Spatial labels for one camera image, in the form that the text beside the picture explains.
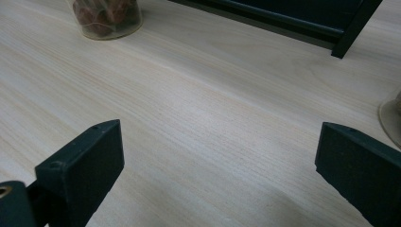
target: wooden table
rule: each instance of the wooden table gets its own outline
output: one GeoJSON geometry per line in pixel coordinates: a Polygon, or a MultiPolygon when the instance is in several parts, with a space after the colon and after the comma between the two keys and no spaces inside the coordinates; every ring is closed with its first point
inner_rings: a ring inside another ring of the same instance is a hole
{"type": "Polygon", "coordinates": [[[166,0],[96,42],[65,1],[0,2],[0,182],[119,118],[126,166],[88,226],[370,226],[315,171],[323,121],[394,147],[377,108],[401,86],[401,2],[343,60],[166,0]]]}

